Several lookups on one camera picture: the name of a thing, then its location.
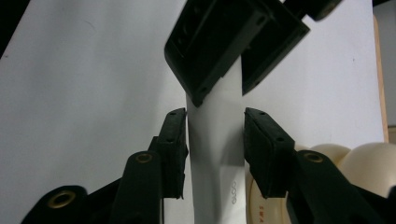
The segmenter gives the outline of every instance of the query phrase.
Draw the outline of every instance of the wooden edge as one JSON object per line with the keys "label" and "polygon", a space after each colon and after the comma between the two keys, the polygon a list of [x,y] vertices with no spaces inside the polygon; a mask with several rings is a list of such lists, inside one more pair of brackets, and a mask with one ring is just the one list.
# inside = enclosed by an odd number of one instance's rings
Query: wooden edge
{"label": "wooden edge", "polygon": [[388,119],[387,119],[387,108],[385,104],[384,78],[382,76],[381,49],[379,46],[378,22],[376,20],[375,15],[373,15],[373,18],[374,18],[375,55],[376,55],[376,72],[378,76],[379,103],[381,106],[384,142],[388,143],[389,142]]}

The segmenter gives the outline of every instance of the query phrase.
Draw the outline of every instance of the white wall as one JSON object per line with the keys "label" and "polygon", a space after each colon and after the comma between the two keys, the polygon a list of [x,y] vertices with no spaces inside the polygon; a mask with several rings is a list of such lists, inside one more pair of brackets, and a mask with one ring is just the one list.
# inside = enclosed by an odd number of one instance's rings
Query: white wall
{"label": "white wall", "polygon": [[388,125],[396,125],[396,2],[374,8],[378,20]]}
{"label": "white wall", "polygon": [[[46,192],[93,192],[185,106],[163,46],[182,0],[31,1],[0,61],[0,223]],[[245,97],[302,145],[382,141],[371,0],[344,1]],[[185,200],[167,223],[191,223]]]}

